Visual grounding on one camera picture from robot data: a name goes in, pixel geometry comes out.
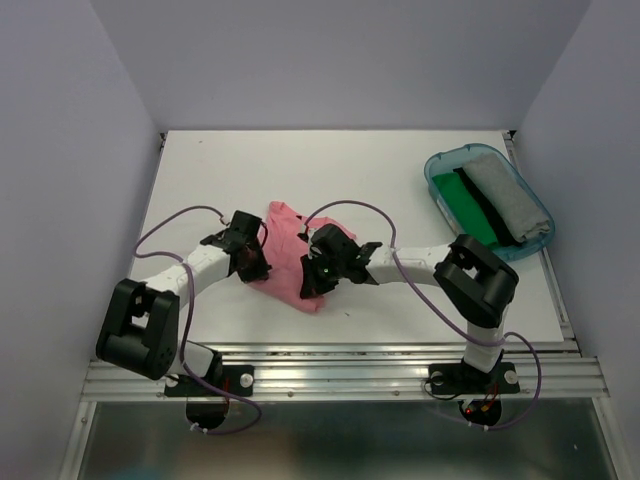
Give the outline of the pink t-shirt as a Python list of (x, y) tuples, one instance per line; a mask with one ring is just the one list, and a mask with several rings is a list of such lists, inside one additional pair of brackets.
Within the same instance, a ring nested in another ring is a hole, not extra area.
[(301, 257), (307, 254), (307, 244), (298, 238), (304, 226), (302, 216), (281, 201), (272, 201), (267, 209), (266, 228), (259, 233), (259, 240), (266, 241), (263, 253), (271, 266), (267, 280), (251, 282), (256, 291), (275, 298), (306, 314), (315, 314), (325, 305), (325, 299), (302, 299), (303, 283)]

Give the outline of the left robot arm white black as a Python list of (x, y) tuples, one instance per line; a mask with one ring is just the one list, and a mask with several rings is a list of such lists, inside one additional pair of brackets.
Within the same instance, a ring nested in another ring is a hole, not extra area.
[(179, 317), (193, 320), (197, 294), (233, 275), (243, 283), (266, 280), (271, 266), (260, 235), (263, 221), (237, 211), (225, 228), (202, 239), (182, 258), (171, 252), (136, 253), (139, 259), (165, 257), (174, 265), (142, 281), (118, 282), (96, 343), (96, 356), (151, 380), (187, 377), (199, 393), (219, 393), (224, 385), (219, 352), (187, 340)]

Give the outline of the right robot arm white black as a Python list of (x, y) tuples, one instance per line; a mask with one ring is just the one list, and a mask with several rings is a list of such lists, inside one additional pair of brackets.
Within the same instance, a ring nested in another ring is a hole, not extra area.
[(404, 283), (415, 292), (421, 285), (438, 287), (467, 324), (464, 356), (451, 379), (472, 390), (497, 381), (504, 314), (519, 276), (477, 239), (461, 234), (450, 244), (420, 248), (359, 245), (334, 224), (315, 231), (303, 227), (298, 238), (307, 244), (301, 298), (320, 297), (344, 279), (356, 285)]

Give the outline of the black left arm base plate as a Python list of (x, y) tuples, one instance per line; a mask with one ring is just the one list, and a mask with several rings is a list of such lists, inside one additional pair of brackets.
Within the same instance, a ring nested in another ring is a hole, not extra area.
[[(217, 389), (241, 397), (251, 397), (254, 385), (254, 367), (252, 365), (223, 365), (217, 372), (208, 373), (204, 379)], [(220, 397), (197, 383), (188, 375), (173, 376), (167, 379), (163, 394), (168, 398)]]

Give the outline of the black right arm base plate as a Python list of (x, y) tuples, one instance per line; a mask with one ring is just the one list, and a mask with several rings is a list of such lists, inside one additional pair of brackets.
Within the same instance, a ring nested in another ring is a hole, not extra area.
[(442, 396), (517, 394), (520, 392), (519, 377), (511, 362), (499, 362), (489, 373), (481, 372), (460, 363), (431, 364), (425, 384), (432, 394)]

